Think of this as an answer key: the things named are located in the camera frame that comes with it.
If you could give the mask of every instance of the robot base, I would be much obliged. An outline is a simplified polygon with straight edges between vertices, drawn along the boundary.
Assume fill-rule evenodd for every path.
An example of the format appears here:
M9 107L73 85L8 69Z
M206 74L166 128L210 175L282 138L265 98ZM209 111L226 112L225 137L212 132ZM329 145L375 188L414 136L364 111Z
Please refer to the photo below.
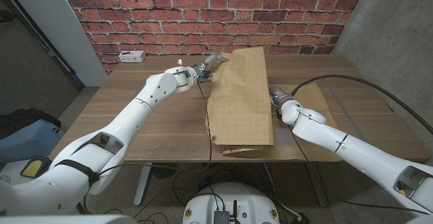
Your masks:
M212 190L220 196L225 205L227 215L233 215L233 201L237 201L237 220L241 224L276 224L279 223L277 209L272 201L257 189L236 182L217 183L198 192L195 198L191 199L183 213L183 224L229 224L214 215L224 216L223 203L212 195Z

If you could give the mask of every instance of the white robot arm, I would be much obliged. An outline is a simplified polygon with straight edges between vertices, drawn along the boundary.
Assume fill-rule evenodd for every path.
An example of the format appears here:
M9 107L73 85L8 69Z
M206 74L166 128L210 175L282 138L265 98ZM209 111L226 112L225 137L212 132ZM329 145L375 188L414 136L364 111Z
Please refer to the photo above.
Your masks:
M299 138L334 152L373 179L406 208L433 213L433 167L390 155L327 126L323 115L303 108L278 87L271 87L269 93L273 104L281 106L282 121L294 125L293 133Z
M198 81L209 81L213 68L224 61L227 59L211 55L200 66L179 66L150 76L145 87L109 125L67 145L45 174L14 186L0 182L0 213L62 215L75 208L87 193L101 193L119 169L99 173L123 163L129 146L156 106Z

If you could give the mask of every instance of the grid pattern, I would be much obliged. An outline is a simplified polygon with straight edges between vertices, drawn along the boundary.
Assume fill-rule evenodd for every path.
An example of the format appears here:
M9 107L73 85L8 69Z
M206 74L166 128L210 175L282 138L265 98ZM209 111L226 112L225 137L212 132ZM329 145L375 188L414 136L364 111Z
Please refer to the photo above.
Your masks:
M262 48L235 50L218 66L208 101L213 143L273 145L265 56Z

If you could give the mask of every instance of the power strip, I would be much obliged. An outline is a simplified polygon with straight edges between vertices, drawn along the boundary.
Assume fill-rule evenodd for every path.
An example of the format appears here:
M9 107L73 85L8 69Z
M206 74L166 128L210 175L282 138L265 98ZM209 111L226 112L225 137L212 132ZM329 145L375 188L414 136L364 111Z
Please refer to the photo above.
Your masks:
M119 55L121 62L142 62L146 58L144 51L122 51Z

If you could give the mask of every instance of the gray wall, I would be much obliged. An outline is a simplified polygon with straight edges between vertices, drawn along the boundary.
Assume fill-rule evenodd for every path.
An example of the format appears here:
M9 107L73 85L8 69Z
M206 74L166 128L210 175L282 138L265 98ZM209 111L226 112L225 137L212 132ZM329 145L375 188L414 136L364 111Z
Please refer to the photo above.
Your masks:
M433 125L433 0L360 0L332 53ZM433 135L386 101L433 152Z

